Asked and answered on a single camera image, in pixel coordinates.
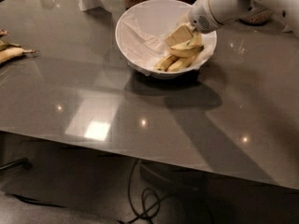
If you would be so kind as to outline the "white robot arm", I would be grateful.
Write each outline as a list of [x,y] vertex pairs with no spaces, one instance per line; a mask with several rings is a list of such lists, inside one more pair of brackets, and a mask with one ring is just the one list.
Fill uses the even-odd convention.
[[299,0],[196,0],[176,20],[176,26],[188,23],[197,31],[208,34],[228,21],[257,12],[254,5],[275,12],[299,36]]

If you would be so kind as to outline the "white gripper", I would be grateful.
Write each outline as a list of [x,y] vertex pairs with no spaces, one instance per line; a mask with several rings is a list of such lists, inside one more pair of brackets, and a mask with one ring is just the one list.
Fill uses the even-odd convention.
[[[220,29],[230,20],[242,17],[248,12],[249,0],[196,0],[188,13],[188,20],[200,33],[208,34]],[[192,27],[181,24],[166,38],[172,47],[192,39]]]

